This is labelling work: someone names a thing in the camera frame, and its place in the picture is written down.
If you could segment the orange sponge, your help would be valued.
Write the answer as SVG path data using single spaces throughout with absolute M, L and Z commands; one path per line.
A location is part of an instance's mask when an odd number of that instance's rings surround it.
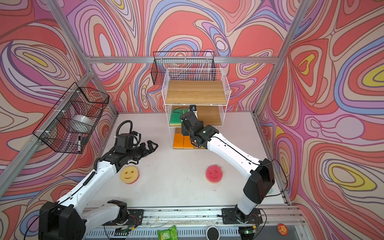
M 180 133 L 175 133 L 173 149 L 183 149 L 184 148 L 184 136 Z
M 190 137 L 184 136 L 183 149 L 194 149 L 195 146 L 191 143 Z

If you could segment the yellow sponge green back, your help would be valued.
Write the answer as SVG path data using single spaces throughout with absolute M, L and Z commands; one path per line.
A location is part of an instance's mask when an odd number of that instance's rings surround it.
M 184 115 L 184 114 L 188 113 L 189 111 L 190 111 L 189 109 L 182 109 L 182 110 L 180 111 L 180 114 L 181 114 L 181 115 Z

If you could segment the white wire wooden shelf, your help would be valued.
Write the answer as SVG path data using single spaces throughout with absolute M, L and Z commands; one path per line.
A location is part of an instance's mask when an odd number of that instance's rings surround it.
M 170 127 L 171 111 L 196 105 L 198 120 L 220 130 L 224 124 L 231 89 L 223 69 L 169 68 L 162 86 L 162 97 L 168 119 L 171 145 L 181 127 Z

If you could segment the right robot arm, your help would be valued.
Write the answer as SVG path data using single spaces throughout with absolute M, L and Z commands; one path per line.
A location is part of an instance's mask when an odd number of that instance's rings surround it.
M 218 129 L 198 120 L 194 112 L 181 115 L 180 120 L 182 133 L 190 138 L 193 146 L 219 155 L 247 180 L 243 188 L 243 196 L 234 207 L 237 220 L 244 223 L 275 184 L 273 163 L 268 159 L 259 160 L 248 155 L 229 142 Z

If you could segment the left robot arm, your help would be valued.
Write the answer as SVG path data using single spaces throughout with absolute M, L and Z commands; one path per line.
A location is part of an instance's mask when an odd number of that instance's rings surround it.
M 40 240 L 82 240 L 87 233 L 106 223 L 123 225 L 128 222 L 130 214 L 122 201 L 108 201 L 89 213 L 84 213 L 84 209 L 122 167 L 137 165 L 156 151 L 158 144 L 151 140 L 140 143 L 140 136 L 137 132 L 118 135 L 114 146 L 95 161 L 94 169 L 83 180 L 56 202 L 47 202 L 41 207 Z

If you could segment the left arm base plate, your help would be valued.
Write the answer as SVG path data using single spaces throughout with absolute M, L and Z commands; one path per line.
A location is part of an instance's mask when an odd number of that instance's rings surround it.
M 114 223 L 118 226 L 137 227 L 142 224 L 143 215 L 143 209 L 128 209 L 127 213 L 114 220 Z

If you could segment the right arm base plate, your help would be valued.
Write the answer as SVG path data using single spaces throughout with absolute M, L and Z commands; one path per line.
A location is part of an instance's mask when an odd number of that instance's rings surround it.
M 237 208 L 223 208 L 221 211 L 218 217 L 223 219 L 225 225 L 253 224 L 258 226 L 264 222 L 259 208 L 253 208 L 248 215 Z

